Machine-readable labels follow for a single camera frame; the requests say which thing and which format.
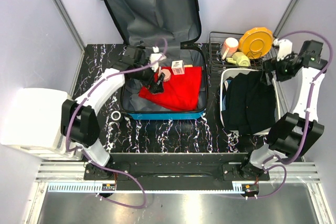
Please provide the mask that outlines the red garment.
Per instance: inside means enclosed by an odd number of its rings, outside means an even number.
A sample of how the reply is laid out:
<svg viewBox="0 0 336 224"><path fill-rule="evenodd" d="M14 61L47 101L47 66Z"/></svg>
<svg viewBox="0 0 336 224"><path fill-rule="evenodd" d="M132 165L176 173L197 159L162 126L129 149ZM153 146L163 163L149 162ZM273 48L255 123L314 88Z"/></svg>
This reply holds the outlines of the red garment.
<svg viewBox="0 0 336 224"><path fill-rule="evenodd" d="M170 80L163 83L163 93L152 94L141 88L139 97L172 111L194 111L202 84L202 67L187 67L181 75L171 74Z"/></svg>

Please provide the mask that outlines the black garment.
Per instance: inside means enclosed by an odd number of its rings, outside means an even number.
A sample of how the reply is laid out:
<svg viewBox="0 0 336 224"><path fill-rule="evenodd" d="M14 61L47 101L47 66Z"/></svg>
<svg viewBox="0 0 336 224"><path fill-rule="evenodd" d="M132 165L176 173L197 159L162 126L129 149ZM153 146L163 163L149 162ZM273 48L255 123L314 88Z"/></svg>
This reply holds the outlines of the black garment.
<svg viewBox="0 0 336 224"><path fill-rule="evenodd" d="M253 135L271 128L275 120L276 95L262 71L239 73L230 79L221 112L224 129Z"/></svg>

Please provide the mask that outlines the blue cotton shirt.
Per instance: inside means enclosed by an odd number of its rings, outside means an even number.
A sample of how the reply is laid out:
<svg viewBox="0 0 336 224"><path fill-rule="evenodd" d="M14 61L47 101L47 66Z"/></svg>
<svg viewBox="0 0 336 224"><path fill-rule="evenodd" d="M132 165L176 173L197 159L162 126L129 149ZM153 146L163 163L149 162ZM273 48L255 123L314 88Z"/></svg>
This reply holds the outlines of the blue cotton shirt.
<svg viewBox="0 0 336 224"><path fill-rule="evenodd" d="M228 86L230 84L230 80L226 80L223 82L223 90L222 90L222 111L226 110L226 93Z"/></svg>

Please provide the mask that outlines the blue cartoon fish suitcase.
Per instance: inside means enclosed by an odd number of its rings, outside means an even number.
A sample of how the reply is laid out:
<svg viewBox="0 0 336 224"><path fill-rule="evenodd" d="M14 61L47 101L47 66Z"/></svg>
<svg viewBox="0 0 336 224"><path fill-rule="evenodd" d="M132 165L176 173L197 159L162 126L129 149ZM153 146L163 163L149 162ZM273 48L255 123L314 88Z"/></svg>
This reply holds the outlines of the blue cartoon fish suitcase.
<svg viewBox="0 0 336 224"><path fill-rule="evenodd" d="M183 60L184 66L202 67L202 84L194 111L172 111L139 97L144 86L127 79L121 89L121 108L135 120L194 120L207 106L206 59L195 46L202 28L198 0L102 0L123 41L128 46L148 49L160 38L167 40L166 60L169 69L173 61Z"/></svg>

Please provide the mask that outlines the pink round cosmetic item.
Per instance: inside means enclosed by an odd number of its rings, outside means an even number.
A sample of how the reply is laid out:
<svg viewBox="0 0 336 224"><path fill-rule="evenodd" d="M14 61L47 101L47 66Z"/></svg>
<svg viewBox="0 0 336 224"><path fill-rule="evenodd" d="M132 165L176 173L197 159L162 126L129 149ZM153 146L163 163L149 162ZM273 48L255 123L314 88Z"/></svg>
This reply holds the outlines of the pink round cosmetic item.
<svg viewBox="0 0 336 224"><path fill-rule="evenodd" d="M169 69L160 69L159 70L159 77L163 78L164 82L168 82L171 79L171 72L169 71Z"/></svg>

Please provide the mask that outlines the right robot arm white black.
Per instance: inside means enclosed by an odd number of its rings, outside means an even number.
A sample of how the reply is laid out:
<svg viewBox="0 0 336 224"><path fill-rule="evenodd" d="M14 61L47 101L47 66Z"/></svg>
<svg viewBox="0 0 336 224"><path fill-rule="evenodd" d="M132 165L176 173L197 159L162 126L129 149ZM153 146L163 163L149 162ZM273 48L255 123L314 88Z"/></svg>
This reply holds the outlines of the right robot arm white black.
<svg viewBox="0 0 336 224"><path fill-rule="evenodd" d="M263 69L266 73L275 72L278 82L296 77L298 88L289 112L270 128L267 143L252 151L238 167L239 176L244 180L268 172L275 162L291 164L324 132L317 115L319 89L329 63L321 59L323 44L306 40L298 54L292 51L292 42L288 39L275 39L273 46L278 48L277 56L267 60Z"/></svg>

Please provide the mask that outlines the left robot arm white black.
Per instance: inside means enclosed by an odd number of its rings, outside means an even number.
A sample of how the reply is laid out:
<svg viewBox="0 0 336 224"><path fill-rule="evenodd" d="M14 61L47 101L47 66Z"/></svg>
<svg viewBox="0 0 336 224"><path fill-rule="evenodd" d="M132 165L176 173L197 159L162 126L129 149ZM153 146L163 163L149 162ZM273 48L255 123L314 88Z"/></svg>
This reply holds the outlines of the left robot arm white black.
<svg viewBox="0 0 336 224"><path fill-rule="evenodd" d="M150 91L162 87L156 81L160 62L166 59L167 47L154 46L149 56L143 49L127 46L121 58L108 67L101 77L81 96L67 99L61 107L60 132L65 137L67 152L81 151L88 167L103 180L115 175L113 158L99 140L100 126L97 115L105 102L122 86L126 79L141 81Z"/></svg>

